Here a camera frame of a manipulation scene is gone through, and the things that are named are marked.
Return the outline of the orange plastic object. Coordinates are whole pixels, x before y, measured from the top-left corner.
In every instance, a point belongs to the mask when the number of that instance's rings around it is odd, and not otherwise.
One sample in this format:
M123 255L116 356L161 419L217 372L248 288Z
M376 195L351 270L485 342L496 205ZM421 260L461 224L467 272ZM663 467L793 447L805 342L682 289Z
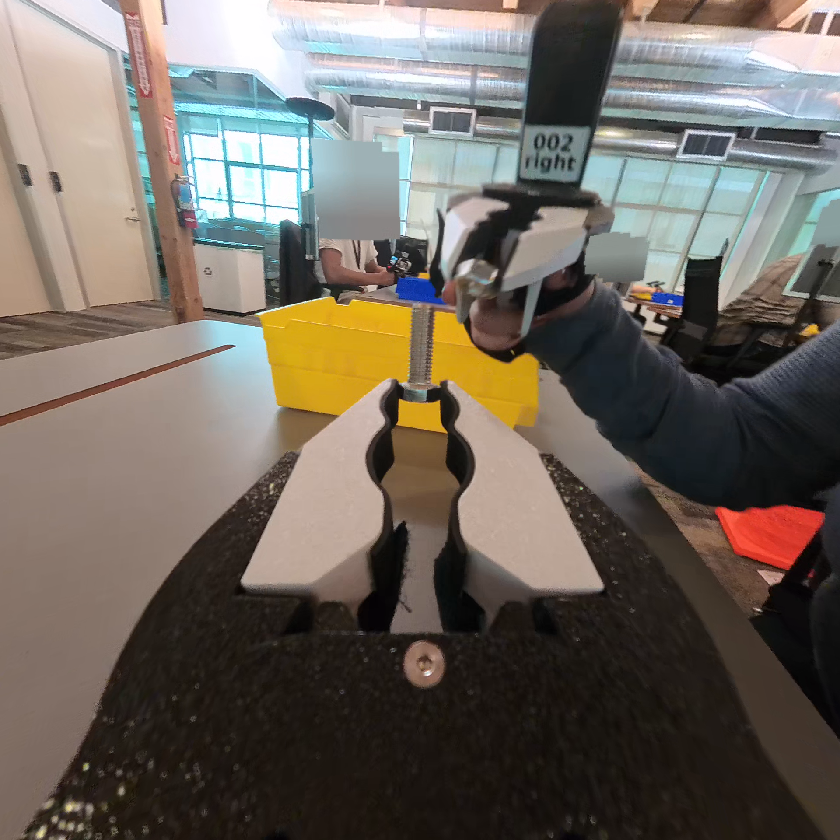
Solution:
M787 571L819 531L824 514L799 507L715 509L735 554Z

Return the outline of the person's right hand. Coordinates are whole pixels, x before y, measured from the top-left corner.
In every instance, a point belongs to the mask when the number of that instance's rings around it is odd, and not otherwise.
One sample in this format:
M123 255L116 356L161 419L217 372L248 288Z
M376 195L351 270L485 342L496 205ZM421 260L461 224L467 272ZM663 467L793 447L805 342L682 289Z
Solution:
M469 310L466 328L471 342L482 353L510 362L536 344L537 336L563 321L573 319L590 303L596 291L596 278L587 276L574 264L546 276L538 296L556 306L536 311L529 331L523 330L524 310L516 298L502 303L498 298L478 299Z

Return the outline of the blue plastic bin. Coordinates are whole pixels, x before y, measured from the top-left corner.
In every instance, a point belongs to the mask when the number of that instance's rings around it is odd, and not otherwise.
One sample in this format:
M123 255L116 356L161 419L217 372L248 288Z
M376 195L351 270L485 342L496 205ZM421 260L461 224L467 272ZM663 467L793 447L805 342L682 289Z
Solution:
M395 284L395 292L400 301L435 306L444 305L441 292L436 289L430 279L425 277L401 277Z

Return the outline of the black office chair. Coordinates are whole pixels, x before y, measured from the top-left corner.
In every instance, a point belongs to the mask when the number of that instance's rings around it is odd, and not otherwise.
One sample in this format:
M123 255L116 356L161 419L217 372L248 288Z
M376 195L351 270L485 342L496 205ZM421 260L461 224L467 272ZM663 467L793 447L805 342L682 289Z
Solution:
M319 283L307 258L301 227L291 220L283 220L279 226L279 300L281 306L320 299L322 285Z
M688 259L679 315L656 318L665 325L659 343L682 363L692 362L704 350L718 325L721 267L728 246L729 240L725 239L719 255Z

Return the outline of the yellow plastic bin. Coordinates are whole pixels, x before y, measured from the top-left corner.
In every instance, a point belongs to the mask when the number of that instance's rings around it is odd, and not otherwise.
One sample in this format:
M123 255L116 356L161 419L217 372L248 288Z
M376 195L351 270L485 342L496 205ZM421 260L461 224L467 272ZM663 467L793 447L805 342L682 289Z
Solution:
M406 361L412 315L412 305L324 297L263 311L258 319L270 362L304 365L362 355Z
M275 367L315 374L339 375L355 380L380 383L387 379L405 382L408 373L408 347L405 343L386 343L371 350L352 349L341 343L307 346L282 340L269 349ZM539 387L539 364L522 356L509 364L493 360L472 345L437 343L433 353L433 381L453 380L470 394L512 398L527 395Z
M524 367L512 373L493 370L453 369L445 378L459 387L509 427L531 427L539 410L539 366L534 359L522 359ZM372 391L382 380L358 376L307 371L286 365L271 367L279 406L338 416ZM398 426L442 433L436 406L402 403Z

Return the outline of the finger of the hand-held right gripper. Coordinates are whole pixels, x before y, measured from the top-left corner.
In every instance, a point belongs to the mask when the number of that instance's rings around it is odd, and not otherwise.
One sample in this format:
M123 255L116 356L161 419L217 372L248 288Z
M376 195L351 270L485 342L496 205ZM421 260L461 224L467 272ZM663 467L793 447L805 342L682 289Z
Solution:
M509 295L523 288L520 336L528 334L543 282L572 265L587 240L586 207L541 207L529 226L510 231L502 244L496 289Z
M440 223L436 277L455 286L455 307L501 294L513 257L513 212L497 196L460 196Z

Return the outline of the silver air duct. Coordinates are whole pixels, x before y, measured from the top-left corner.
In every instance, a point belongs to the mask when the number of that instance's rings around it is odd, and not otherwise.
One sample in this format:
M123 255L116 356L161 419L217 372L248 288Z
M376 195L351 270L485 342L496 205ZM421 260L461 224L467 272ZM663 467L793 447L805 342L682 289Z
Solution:
M276 42L312 54L520 65L537 18L528 14L364 3L269 2ZM804 16L793 29L760 30L699 24L629 22L621 47L630 50L812 49L838 46L838 9Z
M527 73L521 69L306 55L303 80L311 91L392 100L522 109ZM810 87L613 76L602 104L606 118L710 128L838 134L838 79Z

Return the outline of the person's right forearm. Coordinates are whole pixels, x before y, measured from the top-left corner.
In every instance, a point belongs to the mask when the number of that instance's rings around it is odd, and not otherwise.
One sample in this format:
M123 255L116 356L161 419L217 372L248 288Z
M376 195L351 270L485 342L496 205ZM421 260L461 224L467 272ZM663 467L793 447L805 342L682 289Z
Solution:
M598 283L526 346L618 451L682 496L732 510L818 497L838 508L837 323L755 376L715 385L648 342Z

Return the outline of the steel hex bolt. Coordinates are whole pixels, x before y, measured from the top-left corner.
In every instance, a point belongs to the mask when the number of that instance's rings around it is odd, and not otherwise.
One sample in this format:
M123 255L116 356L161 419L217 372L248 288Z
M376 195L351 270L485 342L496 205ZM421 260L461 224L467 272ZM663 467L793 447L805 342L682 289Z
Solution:
M403 383L420 387L440 386L438 380L434 378L435 372L438 379L446 381L452 378L454 373L460 371L455 362L447 361L444 367L434 367L434 352L438 345L451 344L454 347L468 348L477 358L492 362L499 361L489 351L479 348L473 340L468 311L461 311L460 306L461 303L466 305L472 303L473 300L465 298L461 301L457 297L457 286L445 280L438 258L434 259L428 275L436 289L441 292L444 305L411 303L408 374Z

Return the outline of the black floor lamp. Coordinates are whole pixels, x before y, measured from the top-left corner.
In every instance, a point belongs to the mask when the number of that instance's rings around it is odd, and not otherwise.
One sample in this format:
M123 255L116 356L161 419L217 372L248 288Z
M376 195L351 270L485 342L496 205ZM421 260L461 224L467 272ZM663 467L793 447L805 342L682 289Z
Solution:
M308 126L308 162L309 162L309 185L313 185L312 176L312 141L314 137L315 122L331 122L335 117L335 110L327 103L320 100L305 97L287 98L284 101L285 108L292 114L304 118Z

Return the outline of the wooden post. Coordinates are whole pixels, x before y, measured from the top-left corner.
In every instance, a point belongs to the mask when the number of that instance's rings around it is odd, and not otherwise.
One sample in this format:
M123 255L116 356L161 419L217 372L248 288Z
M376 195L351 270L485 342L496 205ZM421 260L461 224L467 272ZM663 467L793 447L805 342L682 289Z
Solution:
M193 234L190 229L179 225L171 192L172 179L177 175L184 175L182 155L181 164L178 166L174 166L169 161L162 121L163 115L167 114L176 122L166 56L162 4L157 1L121 1L119 5L126 37L127 29L123 13L140 14L150 57L154 96L151 99L144 99L139 98L136 91L135 94L138 99L143 141L150 167L155 216L171 308L177 323L200 321L204 318L204 309L196 273ZM129 57L132 65L130 47Z

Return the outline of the brown fabric heap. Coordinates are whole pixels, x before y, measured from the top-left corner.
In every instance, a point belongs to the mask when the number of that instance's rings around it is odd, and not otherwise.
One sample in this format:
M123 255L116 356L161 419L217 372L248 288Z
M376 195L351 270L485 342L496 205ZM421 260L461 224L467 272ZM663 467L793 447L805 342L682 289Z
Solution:
M802 306L799 298L786 297L784 289L799 268L804 254L775 260L742 293L719 313L716 338L735 343L734 335L753 323L780 324L791 327Z

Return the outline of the white air vent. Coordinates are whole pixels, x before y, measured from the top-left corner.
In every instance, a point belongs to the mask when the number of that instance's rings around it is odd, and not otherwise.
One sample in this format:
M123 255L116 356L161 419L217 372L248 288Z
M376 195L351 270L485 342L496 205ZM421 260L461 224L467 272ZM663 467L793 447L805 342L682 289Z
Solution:
M681 161L724 162L737 139L734 132L686 129L675 157Z
M440 137L471 139L476 130L476 110L472 108L431 107L427 133Z

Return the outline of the white door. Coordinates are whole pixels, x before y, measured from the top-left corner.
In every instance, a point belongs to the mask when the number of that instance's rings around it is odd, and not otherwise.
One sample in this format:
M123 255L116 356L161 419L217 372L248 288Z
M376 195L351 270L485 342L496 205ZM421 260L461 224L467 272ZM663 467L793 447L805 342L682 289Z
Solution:
M36 255L35 223L27 205L27 167L14 154L1 118L1 317L47 312L49 294Z
M2 117L50 311L161 296L123 75L125 36L93 2L2 2Z

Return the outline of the white recycling cabinet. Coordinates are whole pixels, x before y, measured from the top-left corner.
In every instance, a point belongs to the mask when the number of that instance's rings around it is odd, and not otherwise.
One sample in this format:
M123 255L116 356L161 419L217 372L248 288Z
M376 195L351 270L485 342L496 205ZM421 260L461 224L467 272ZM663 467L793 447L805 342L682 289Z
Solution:
M242 315L266 309L262 249L195 244L194 256L205 309Z

